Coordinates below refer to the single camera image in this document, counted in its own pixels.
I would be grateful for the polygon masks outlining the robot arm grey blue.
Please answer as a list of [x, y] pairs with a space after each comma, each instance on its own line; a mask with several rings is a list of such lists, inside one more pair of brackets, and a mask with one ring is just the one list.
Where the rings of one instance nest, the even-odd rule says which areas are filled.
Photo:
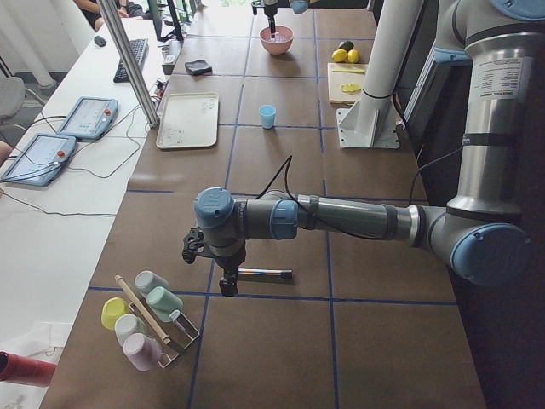
[[[310, 2], [306, 0], [289, 0], [288, 5], [294, 11], [295, 14], [302, 14], [309, 7]], [[252, 9], [254, 14], [257, 13], [257, 9], [261, 8], [264, 11], [265, 16], [267, 17], [268, 27], [271, 34], [271, 38], [276, 37], [276, 21], [275, 16], [278, 12], [278, 0], [263, 0], [263, 1], [254, 1], [252, 3]]]
[[221, 292], [232, 297], [248, 239], [292, 239], [304, 228], [403, 240], [476, 285], [521, 274], [531, 241], [519, 227], [514, 180], [527, 91], [543, 46], [541, 1], [441, 2], [436, 61], [472, 63], [458, 188], [446, 206], [399, 208], [288, 191], [235, 199], [211, 187], [195, 199], [197, 225], [184, 239], [183, 259], [214, 259], [223, 271]]

